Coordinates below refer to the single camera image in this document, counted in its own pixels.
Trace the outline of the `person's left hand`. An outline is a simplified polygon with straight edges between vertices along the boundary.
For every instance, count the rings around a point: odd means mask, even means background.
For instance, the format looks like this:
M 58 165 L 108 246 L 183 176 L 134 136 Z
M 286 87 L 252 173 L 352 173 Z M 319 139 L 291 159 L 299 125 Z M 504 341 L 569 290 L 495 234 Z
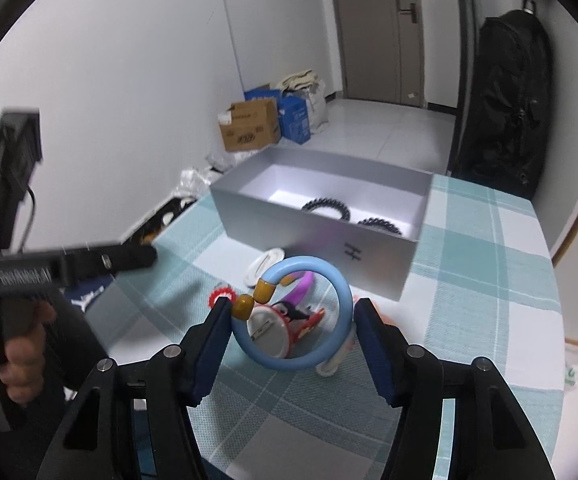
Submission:
M 19 405 L 34 400 L 44 386 L 45 328 L 53 323 L 56 311 L 46 301 L 36 301 L 30 328 L 5 342 L 6 363 L 0 366 L 0 379 L 9 399 Z

